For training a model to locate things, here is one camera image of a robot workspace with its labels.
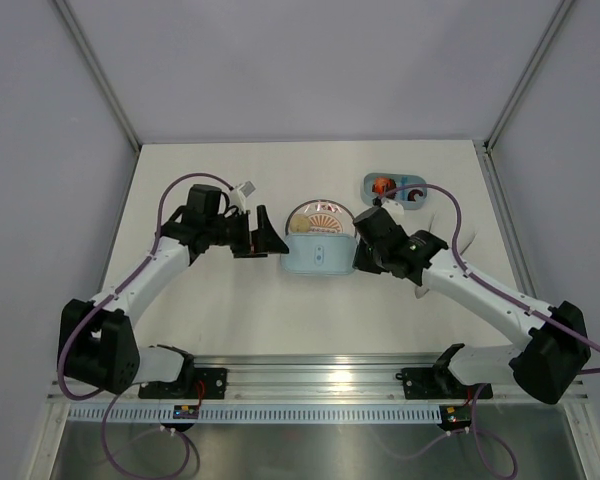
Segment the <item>light blue lunch box lid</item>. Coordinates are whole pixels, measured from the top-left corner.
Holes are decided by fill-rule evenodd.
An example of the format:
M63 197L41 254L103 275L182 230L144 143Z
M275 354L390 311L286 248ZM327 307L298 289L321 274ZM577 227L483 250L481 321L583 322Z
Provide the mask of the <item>light blue lunch box lid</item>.
M288 254L280 258L291 274L344 276L354 271L356 239L348 234L291 233L286 236Z

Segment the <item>metal food tongs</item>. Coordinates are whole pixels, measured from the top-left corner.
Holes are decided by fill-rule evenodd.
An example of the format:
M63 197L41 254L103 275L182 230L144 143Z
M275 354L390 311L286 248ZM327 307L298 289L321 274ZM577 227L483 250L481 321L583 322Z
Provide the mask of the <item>metal food tongs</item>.
M442 221L442 216L438 212L434 212L430 216L427 231L433 233L440 238L446 238L447 234L442 233L442 227L445 223ZM477 237L477 231L473 228L464 231L462 230L458 239L458 252L460 255L464 255L467 250L472 246ZM416 299L422 299L429 289L425 286L416 286L414 288L414 296Z

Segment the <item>dark red sausage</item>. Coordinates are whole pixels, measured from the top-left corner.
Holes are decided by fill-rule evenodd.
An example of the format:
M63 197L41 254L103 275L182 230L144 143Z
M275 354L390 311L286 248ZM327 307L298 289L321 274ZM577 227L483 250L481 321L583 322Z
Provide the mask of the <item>dark red sausage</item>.
M407 195L407 200L409 202L419 201L421 198L425 197L426 194L420 189L411 189Z

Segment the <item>red shrimp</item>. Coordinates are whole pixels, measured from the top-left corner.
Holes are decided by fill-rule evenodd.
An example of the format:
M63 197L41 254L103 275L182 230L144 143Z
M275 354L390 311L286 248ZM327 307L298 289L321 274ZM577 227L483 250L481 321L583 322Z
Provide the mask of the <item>red shrimp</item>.
M388 177L376 177L372 184L372 192L378 195L385 194L395 188L395 183Z

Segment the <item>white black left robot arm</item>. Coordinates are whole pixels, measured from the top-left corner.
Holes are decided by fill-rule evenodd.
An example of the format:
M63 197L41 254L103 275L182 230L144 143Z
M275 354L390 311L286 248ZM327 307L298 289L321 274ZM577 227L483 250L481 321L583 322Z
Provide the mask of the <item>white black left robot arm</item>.
M226 247L237 259L288 254L265 206L257 207L257 227L250 228L250 187L245 183L223 191L191 186L185 204L168 219L157 220L149 251L123 280L88 301L73 299L65 305L57 375L66 397L84 398L70 391L68 379L90 385L96 393L115 395L138 385L153 398L184 398L199 388L192 354L162 345L141 348L134 326L169 283L212 247Z

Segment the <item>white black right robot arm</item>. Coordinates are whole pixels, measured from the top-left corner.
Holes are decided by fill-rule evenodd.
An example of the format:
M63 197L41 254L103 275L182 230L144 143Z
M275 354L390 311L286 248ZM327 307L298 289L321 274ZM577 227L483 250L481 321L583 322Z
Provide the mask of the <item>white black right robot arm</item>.
M517 385L532 398L557 403L591 357L582 311L528 297L461 267L447 243L430 232L409 235L381 207L358 215L355 269L389 273L437 292L498 330L507 344L445 350L432 368L436 389L456 396L480 384Z

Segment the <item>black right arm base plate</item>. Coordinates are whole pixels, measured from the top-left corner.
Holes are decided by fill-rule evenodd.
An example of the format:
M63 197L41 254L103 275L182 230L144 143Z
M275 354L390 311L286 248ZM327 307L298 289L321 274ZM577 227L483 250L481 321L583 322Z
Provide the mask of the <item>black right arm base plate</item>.
M394 378L401 383L406 400L471 400L479 387L460 382L447 367L406 367Z

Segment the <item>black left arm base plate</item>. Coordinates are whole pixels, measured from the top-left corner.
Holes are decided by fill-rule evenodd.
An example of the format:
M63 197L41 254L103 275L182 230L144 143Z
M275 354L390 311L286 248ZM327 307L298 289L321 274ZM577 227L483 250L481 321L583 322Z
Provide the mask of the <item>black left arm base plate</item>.
M141 386L138 397L155 400L222 400L227 389L226 368L187 367L173 382L149 382Z

